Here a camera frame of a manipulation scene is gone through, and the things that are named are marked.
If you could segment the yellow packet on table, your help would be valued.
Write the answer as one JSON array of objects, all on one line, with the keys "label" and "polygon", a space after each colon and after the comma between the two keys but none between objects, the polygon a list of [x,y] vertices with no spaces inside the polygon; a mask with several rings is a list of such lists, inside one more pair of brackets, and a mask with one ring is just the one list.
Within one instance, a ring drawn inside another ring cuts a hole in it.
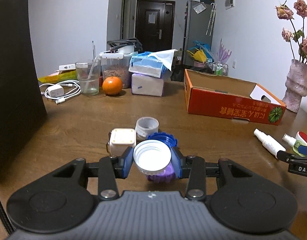
[{"label": "yellow packet on table", "polygon": [[76,70],[66,70],[61,72],[55,72],[48,76],[39,77],[38,81],[40,81],[41,83],[55,84],[62,81],[76,80],[76,79],[77,79]]}]

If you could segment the small white cup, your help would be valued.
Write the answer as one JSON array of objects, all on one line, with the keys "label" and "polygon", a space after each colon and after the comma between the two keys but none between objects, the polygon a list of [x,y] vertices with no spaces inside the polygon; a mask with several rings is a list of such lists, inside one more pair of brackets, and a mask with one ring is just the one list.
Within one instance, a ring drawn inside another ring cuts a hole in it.
[{"label": "small white cup", "polygon": [[148,136],[158,132],[159,121],[153,117],[144,116],[136,122],[136,135],[139,140],[146,140]]}]

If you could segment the green spray bottle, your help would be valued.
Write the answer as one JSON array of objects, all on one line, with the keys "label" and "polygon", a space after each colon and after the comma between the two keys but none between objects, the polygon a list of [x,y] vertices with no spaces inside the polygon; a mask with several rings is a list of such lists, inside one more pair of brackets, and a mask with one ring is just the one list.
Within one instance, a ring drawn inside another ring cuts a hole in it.
[{"label": "green spray bottle", "polygon": [[289,136],[288,134],[284,134],[283,136],[283,141],[285,141],[289,146],[292,147],[292,150],[299,156],[305,157],[304,154],[299,153],[298,147],[299,146],[307,146],[307,142],[304,141],[303,139],[296,139],[294,137]]}]

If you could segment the white screw cap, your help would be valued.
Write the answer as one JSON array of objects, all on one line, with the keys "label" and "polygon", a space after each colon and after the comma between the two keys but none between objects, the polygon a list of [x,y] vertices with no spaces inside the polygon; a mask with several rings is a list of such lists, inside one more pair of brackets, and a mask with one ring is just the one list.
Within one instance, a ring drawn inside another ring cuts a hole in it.
[{"label": "white screw cap", "polygon": [[169,165],[171,150],[161,141],[145,140],[134,148],[133,161],[141,173],[157,175]]}]

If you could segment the red white lint brush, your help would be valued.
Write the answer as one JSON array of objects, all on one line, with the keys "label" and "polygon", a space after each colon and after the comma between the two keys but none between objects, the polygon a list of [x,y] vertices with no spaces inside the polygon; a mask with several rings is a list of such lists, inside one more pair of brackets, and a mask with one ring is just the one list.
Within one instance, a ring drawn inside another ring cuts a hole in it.
[{"label": "red white lint brush", "polygon": [[304,146],[307,146],[307,134],[306,133],[302,131],[298,131],[296,133],[296,139],[300,141]]}]

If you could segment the red cardboard box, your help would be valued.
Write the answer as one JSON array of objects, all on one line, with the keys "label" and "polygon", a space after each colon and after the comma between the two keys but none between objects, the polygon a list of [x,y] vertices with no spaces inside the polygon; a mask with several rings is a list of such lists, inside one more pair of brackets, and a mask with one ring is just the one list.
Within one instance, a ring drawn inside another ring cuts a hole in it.
[{"label": "red cardboard box", "polygon": [[286,105],[258,83],[186,69],[184,93],[190,114],[278,125]]}]

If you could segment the blue tissue pack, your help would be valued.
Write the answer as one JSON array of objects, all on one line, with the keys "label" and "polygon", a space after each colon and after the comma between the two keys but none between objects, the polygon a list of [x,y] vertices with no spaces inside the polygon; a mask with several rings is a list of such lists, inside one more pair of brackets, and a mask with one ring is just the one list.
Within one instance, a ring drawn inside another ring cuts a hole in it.
[{"label": "blue tissue pack", "polygon": [[146,51],[131,57],[129,69],[130,73],[147,75],[161,78],[164,73],[172,71],[172,62],[176,49],[163,50],[157,52]]}]

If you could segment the white cube container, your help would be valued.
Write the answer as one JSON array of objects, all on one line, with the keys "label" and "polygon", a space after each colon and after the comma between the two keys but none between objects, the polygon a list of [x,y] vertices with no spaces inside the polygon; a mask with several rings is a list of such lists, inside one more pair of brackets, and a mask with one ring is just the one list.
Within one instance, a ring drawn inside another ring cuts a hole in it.
[{"label": "white cube container", "polygon": [[136,131],[133,128],[115,128],[109,132],[108,137],[106,150],[109,155],[120,156],[126,148],[135,147],[137,143]]}]

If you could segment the blue screw cap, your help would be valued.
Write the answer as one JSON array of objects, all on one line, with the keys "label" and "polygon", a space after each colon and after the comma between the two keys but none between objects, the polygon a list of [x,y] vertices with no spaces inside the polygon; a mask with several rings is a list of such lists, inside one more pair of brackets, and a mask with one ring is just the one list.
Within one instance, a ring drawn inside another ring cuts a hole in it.
[{"label": "blue screw cap", "polygon": [[168,133],[165,132],[155,132],[152,135],[147,137],[147,140],[158,140],[166,144],[169,148],[177,147],[178,141],[177,139]]}]

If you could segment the purple screw cap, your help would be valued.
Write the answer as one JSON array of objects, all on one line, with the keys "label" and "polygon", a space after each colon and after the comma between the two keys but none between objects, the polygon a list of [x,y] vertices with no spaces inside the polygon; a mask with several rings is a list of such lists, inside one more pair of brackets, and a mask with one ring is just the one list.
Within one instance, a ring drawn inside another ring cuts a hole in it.
[{"label": "purple screw cap", "polygon": [[172,163],[169,163],[167,167],[159,174],[146,175],[148,181],[152,181],[154,183],[170,183],[173,179],[175,179],[175,177],[176,175]]}]

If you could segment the clear glass with straw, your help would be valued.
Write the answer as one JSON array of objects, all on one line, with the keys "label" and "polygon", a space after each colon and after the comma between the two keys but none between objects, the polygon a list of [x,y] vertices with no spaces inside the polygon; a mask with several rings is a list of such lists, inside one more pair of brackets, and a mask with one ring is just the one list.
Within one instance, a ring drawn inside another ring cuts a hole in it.
[{"label": "clear glass with straw", "polygon": [[99,93],[100,87],[100,60],[75,63],[77,79],[81,87],[81,93],[93,96]]}]

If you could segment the dried pink roses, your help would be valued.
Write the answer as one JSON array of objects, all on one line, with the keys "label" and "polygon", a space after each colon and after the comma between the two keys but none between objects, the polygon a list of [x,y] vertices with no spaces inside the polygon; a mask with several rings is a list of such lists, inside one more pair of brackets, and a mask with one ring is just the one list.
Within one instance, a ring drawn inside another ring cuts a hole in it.
[{"label": "dried pink roses", "polygon": [[[293,9],[286,3],[275,6],[277,18],[290,22],[292,27],[291,30],[282,28],[282,38],[290,45],[293,59],[307,65],[307,0],[296,0]],[[294,14],[301,18],[300,28],[294,24]]]}]

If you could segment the grey refrigerator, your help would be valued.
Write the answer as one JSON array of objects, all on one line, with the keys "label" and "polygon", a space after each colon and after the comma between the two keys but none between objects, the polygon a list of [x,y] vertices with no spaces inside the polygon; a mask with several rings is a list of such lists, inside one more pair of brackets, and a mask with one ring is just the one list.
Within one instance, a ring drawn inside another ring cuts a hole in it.
[{"label": "grey refrigerator", "polygon": [[213,4],[206,4],[198,0],[188,0],[185,11],[185,27],[182,48],[182,65],[193,66],[194,60],[187,52],[192,51],[196,42],[211,47],[213,38]]}]

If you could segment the white spray bottle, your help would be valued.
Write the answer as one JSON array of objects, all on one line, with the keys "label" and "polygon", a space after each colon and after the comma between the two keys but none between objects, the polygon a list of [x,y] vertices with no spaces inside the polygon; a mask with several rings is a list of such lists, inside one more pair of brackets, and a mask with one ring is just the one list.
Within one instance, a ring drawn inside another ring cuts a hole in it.
[{"label": "white spray bottle", "polygon": [[286,148],[284,148],[280,143],[278,143],[270,135],[267,135],[258,129],[255,129],[253,133],[257,137],[257,139],[262,143],[262,146],[266,150],[268,150],[268,152],[271,155],[273,155],[276,159],[277,159],[277,153],[279,151],[286,151]]}]

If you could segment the black bag on chair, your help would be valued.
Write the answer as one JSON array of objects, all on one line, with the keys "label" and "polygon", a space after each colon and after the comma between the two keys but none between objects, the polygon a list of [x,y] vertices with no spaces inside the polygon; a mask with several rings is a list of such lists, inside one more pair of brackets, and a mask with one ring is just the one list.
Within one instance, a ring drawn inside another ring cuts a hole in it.
[{"label": "black bag on chair", "polygon": [[184,81],[184,68],[181,61],[176,61],[172,64],[171,81],[183,82]]}]

